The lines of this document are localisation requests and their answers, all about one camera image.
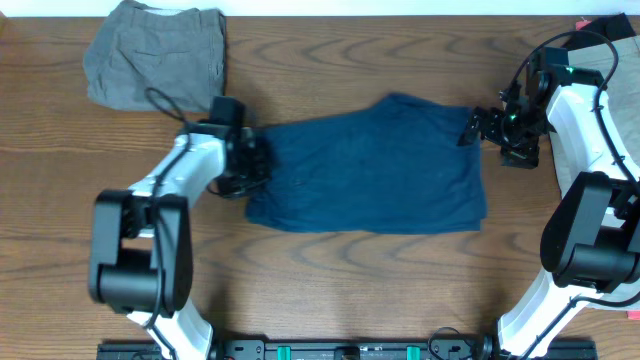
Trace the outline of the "navy blue shorts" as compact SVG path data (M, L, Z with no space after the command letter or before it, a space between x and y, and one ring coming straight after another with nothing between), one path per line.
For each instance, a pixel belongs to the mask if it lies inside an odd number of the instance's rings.
M272 175L246 218L288 232L477 231L488 214L468 107L391 93L351 113L272 126Z

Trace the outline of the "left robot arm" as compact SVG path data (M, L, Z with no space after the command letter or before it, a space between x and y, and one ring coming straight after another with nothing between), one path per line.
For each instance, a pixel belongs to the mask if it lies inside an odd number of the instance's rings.
M246 107L213 98L207 118L190 122L155 88L145 92L159 111L181 122L173 148L142 180L104 190L95 200L88 291L141 326L146 343L105 343L99 359L221 359L214 327L190 298L193 247L190 210L205 192L245 197L270 179L268 151L246 126Z

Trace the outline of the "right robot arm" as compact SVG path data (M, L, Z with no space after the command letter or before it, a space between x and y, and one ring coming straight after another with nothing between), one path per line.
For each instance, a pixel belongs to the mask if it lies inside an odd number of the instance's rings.
M553 132L569 161L572 184L546 224L542 268L517 305L485 342L485 359L581 359L587 348L555 337L589 304L621 309L615 300L639 280L639 168L612 121L605 93L610 78L574 67L563 48L536 48L520 66L502 109L475 108L459 145L488 140L512 165L538 164L540 136Z

